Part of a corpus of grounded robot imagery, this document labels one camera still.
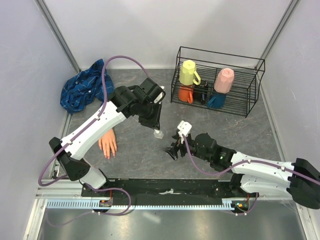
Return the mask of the clear nail polish bottle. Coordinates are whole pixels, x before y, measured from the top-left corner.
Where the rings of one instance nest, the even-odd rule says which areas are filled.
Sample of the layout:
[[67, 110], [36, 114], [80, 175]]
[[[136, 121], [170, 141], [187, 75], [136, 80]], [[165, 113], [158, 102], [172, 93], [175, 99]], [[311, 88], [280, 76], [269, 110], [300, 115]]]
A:
[[157, 129], [154, 130], [153, 135], [157, 139], [163, 139], [164, 137], [164, 133], [161, 130], [157, 130]]

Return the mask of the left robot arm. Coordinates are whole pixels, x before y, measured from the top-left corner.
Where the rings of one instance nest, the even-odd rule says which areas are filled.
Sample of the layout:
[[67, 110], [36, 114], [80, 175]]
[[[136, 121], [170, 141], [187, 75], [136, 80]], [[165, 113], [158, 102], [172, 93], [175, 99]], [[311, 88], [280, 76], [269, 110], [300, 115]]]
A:
[[150, 79], [141, 85], [117, 87], [107, 102], [75, 131], [49, 141], [53, 159], [58, 160], [71, 181], [80, 180], [99, 197], [106, 196], [110, 191], [107, 177], [85, 161], [85, 154], [105, 133], [131, 116], [138, 116], [142, 126], [159, 131], [165, 96], [165, 88]]

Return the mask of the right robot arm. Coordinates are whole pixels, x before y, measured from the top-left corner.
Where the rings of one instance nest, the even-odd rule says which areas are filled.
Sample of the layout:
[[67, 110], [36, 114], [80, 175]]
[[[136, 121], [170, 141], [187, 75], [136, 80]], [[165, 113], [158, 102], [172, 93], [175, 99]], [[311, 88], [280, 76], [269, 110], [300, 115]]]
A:
[[208, 133], [201, 133], [194, 139], [190, 135], [176, 134], [173, 139], [175, 142], [163, 149], [172, 159], [189, 155], [191, 159], [208, 162], [216, 171], [215, 176], [231, 173], [229, 191], [235, 197], [244, 193], [291, 196], [306, 208], [320, 208], [320, 172], [306, 159], [289, 162], [253, 157], [218, 145]]

